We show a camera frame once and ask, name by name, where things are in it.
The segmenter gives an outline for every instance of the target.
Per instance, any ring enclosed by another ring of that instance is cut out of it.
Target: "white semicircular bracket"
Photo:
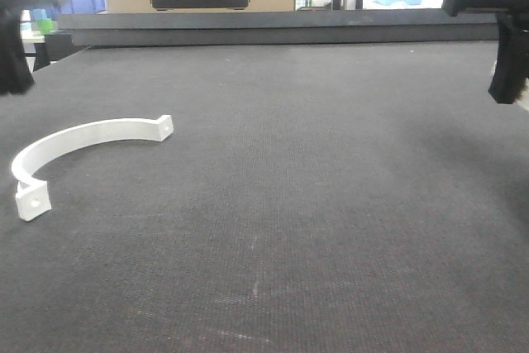
[[[11,170],[18,180],[18,215],[31,221],[51,210],[48,183],[33,178],[33,174],[52,160],[87,146],[111,141],[164,141],[174,131],[170,115],[157,120],[127,118],[83,124],[56,132],[32,143],[12,162]]]

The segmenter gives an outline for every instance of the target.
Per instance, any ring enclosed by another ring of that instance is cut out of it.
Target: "gray fabric mat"
[[[527,352],[529,113],[494,43],[87,50],[0,98],[0,351]],[[66,155],[17,218],[14,155]]]

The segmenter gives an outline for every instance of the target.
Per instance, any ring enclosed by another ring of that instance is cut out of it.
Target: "dark gray panel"
[[[498,28],[490,25],[354,26],[240,30],[75,30],[74,43],[97,46],[148,45],[277,45],[384,43],[401,41],[495,40]]]
[[[61,29],[246,29],[484,23],[495,23],[495,19],[489,14],[462,14],[449,17],[440,9],[59,16]]]

